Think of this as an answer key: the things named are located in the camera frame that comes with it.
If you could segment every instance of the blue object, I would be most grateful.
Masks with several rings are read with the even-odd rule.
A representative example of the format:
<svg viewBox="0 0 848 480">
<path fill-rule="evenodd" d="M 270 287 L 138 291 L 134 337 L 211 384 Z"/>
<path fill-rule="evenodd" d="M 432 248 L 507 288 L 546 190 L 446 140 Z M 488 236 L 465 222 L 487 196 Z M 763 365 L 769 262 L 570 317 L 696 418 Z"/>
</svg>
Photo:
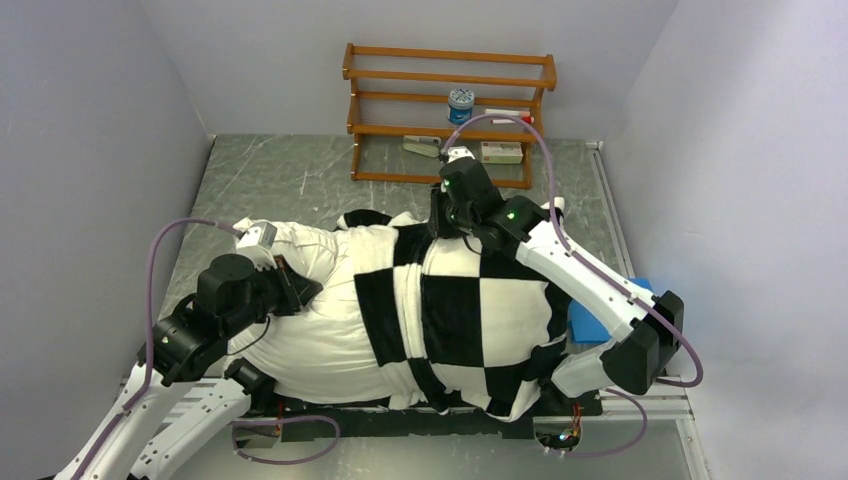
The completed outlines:
<svg viewBox="0 0 848 480">
<path fill-rule="evenodd" d="M 448 95 L 448 121 L 454 125 L 462 125 L 471 118 L 474 107 L 474 92 L 467 88 L 455 88 Z"/>
<path fill-rule="evenodd" d="M 636 285 L 653 291 L 651 283 L 647 278 L 631 278 Z M 610 338 L 607 329 L 594 315 L 586 310 L 586 307 L 577 302 L 571 302 L 568 306 L 568 317 L 571 322 L 571 335 L 574 343 L 596 345 L 608 341 Z"/>
</svg>

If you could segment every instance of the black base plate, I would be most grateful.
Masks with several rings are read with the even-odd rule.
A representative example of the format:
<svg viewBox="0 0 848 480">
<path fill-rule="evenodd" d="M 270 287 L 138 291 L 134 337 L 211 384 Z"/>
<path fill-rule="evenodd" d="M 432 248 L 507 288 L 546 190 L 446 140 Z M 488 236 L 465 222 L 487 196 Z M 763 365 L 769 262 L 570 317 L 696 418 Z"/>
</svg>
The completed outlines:
<svg viewBox="0 0 848 480">
<path fill-rule="evenodd" d="M 533 439 L 534 417 L 570 417 L 573 413 L 574 399 L 563 396 L 555 388 L 543 388 L 542 398 L 523 417 L 515 422 L 505 423 L 489 417 L 480 409 L 460 411 L 448 415 L 434 412 L 421 412 L 413 409 L 373 412 L 364 408 L 387 407 L 387 401 L 351 403 L 344 405 L 312 405 L 300 400 L 276 397 L 285 405 L 288 418 L 300 415 L 326 415 L 333 418 L 341 427 L 342 437 L 406 437 L 409 435 L 477 435 L 500 434 L 504 439 Z M 601 402 L 597 392 L 587 392 L 576 399 L 583 416 L 601 415 Z M 279 414 L 279 402 L 268 405 L 264 411 L 252 412 L 255 416 L 276 417 Z M 454 408 L 470 406 L 459 398 L 459 392 L 450 395 L 450 404 Z M 315 438 L 331 438 L 333 429 L 319 422 L 287 424 L 281 441 L 303 442 Z"/>
</svg>

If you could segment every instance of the white box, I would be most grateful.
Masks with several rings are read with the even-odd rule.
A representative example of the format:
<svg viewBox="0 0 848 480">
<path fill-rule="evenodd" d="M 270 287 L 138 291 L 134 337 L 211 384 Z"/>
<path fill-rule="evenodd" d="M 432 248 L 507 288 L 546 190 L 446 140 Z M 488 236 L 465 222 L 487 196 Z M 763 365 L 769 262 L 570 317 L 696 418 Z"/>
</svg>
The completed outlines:
<svg viewBox="0 0 848 480">
<path fill-rule="evenodd" d="M 524 152 L 518 142 L 480 142 L 480 162 L 497 165 L 521 163 Z"/>
</svg>

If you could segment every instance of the wooden shelf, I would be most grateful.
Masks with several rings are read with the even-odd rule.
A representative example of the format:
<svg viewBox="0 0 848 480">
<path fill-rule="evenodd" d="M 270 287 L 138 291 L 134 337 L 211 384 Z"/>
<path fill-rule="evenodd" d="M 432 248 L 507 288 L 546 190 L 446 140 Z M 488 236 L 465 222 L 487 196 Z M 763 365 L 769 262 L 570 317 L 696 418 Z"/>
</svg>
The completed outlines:
<svg viewBox="0 0 848 480">
<path fill-rule="evenodd" d="M 434 184 L 439 182 L 438 172 L 441 164 L 435 158 L 428 158 L 401 149 L 403 140 L 391 135 L 354 135 L 355 158 L 360 159 L 356 168 L 356 180 L 388 181 L 400 183 Z M 480 141 L 466 141 L 477 158 L 480 158 Z M 530 159 L 530 152 L 525 158 Z M 492 183 L 502 188 L 525 188 L 527 169 L 525 165 L 488 165 L 484 164 Z"/>
<path fill-rule="evenodd" d="M 418 59 L 437 59 L 437 60 L 457 60 L 464 62 L 489 62 L 489 63 L 506 63 L 518 65 L 530 65 L 542 67 L 542 73 L 539 78 L 511 78 L 511 77 L 494 77 L 494 76 L 476 76 L 462 74 L 444 74 L 444 73 L 424 73 L 424 72 L 405 72 L 394 70 L 371 70 L 357 69 L 355 66 L 356 56 L 381 56 L 381 57 L 402 57 L 402 58 L 418 58 Z M 529 109 L 534 117 L 534 127 L 540 134 L 544 135 L 544 124 L 542 122 L 542 96 L 545 90 L 553 91 L 556 88 L 557 76 L 556 67 L 552 55 L 546 56 L 531 56 L 531 55 L 510 55 L 499 53 L 478 53 L 478 52 L 460 52 L 447 50 L 423 50 L 412 48 L 391 48 L 391 47 L 367 47 L 357 46 L 349 43 L 345 50 L 344 60 L 342 62 L 342 77 L 350 81 L 350 109 L 347 118 L 347 131 L 354 135 L 353 149 L 353 164 L 351 165 L 351 178 L 353 180 L 371 180 L 371 181 L 388 181 L 402 183 L 438 183 L 439 178 L 429 175 L 401 175 L 390 173 L 369 173 L 360 172 L 360 156 L 361 143 L 367 135 L 427 135 L 440 137 L 443 140 L 449 137 L 454 128 L 437 128 L 437 127 L 422 127 L 422 126 L 407 126 L 407 125 L 387 125 L 382 122 L 365 123 L 362 119 L 362 100 L 383 100 L 397 102 L 418 102 L 418 103 L 441 103 L 447 105 L 447 93 L 445 95 L 426 95 L 416 93 L 394 93 L 394 92 L 374 92 L 365 91 L 359 88 L 359 79 L 382 79 L 382 80 L 399 80 L 399 81 L 419 81 L 419 82 L 441 82 L 446 84 L 471 84 L 471 85 L 494 85 L 494 86 L 509 86 L 509 87 L 527 87 L 533 88 L 533 96 L 531 100 L 522 100 L 514 98 L 476 98 L 475 105 L 485 105 L 491 107 L 508 107 L 508 108 L 525 108 Z M 449 85 L 445 86 L 446 92 L 449 90 Z M 533 184 L 532 163 L 530 161 L 530 151 L 532 144 L 536 141 L 535 137 L 528 132 L 510 132 L 510 131 L 488 131 L 482 128 L 463 131 L 460 135 L 464 140 L 488 140 L 495 142 L 521 142 L 524 149 L 523 180 L 498 180 L 494 183 L 499 187 L 507 188 L 530 188 Z"/>
</svg>

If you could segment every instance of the small box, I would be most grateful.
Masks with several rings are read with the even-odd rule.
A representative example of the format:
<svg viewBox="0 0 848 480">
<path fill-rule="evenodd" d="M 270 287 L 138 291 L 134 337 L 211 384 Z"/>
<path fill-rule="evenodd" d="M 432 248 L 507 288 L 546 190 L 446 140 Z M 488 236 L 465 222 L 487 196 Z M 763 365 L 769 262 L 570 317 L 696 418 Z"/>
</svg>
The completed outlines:
<svg viewBox="0 0 848 480">
<path fill-rule="evenodd" d="M 631 278 L 631 282 L 642 288 L 653 290 L 647 278 Z M 568 305 L 568 319 L 571 324 L 571 338 L 574 343 L 581 345 L 600 345 L 610 338 L 601 322 L 589 310 L 577 302 Z"/>
<path fill-rule="evenodd" d="M 480 162 L 497 165 L 521 163 L 524 152 L 518 142 L 481 142 Z"/>
</svg>

